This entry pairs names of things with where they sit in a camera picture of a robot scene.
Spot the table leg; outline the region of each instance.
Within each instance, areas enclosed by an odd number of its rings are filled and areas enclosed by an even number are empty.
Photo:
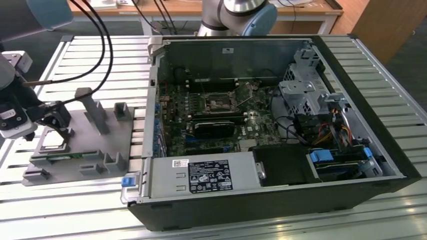
[[[335,21],[336,21],[338,15],[328,15],[326,16],[326,20],[322,23],[320,29],[318,34],[330,34]]]
[[[146,16],[147,20],[152,23],[154,18],[151,16]],[[144,18],[139,18],[140,24],[142,24],[142,30],[146,36],[154,35],[152,26],[150,26],[148,22],[146,22]]]

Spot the barcode sticker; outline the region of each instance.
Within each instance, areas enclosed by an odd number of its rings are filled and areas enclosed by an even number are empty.
[[[188,167],[188,159],[176,159],[172,161],[172,168]]]

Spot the aluminum profile table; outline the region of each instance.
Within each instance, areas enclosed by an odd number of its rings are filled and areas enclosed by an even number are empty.
[[[0,150],[0,239],[422,239],[427,235],[427,115],[358,39],[322,36],[423,179],[395,193],[377,196],[354,209],[328,213],[151,232],[120,202],[122,178],[26,187],[20,181],[38,145],[7,140]],[[115,102],[136,107],[130,171],[142,166],[146,95],[148,86],[147,36],[115,36],[115,65],[108,82],[94,95],[106,108]],[[42,80],[84,73],[102,54],[99,37],[62,42]],[[36,88],[42,101],[67,100],[79,87],[99,84],[104,60],[90,76]],[[82,109],[80,103],[67,105]]]

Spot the motherboard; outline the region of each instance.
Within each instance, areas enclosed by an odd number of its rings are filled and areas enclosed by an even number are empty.
[[[168,157],[247,152],[282,142],[268,109],[272,87],[255,79],[210,81],[158,89]]]

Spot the blue component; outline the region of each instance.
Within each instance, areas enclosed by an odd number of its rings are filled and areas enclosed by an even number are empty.
[[[334,161],[334,156],[330,150],[314,150],[310,157],[314,163]]]
[[[160,111],[160,103],[156,103],[155,104],[155,112],[159,113],[159,111]]]
[[[67,0],[27,0],[31,13],[42,27],[54,30],[74,21]]]
[[[310,153],[310,158],[314,163],[319,162],[319,159],[318,159],[315,152]]]
[[[122,187],[134,187],[135,184],[135,177],[124,177],[122,178]]]
[[[369,147],[363,148],[363,151],[365,151],[367,158],[371,158],[374,156],[371,149]]]
[[[263,36],[268,35],[278,19],[278,9],[275,5],[268,3],[250,20],[242,36]]]
[[[223,147],[223,153],[228,153],[230,148],[231,148],[230,146],[224,146],[224,147]]]

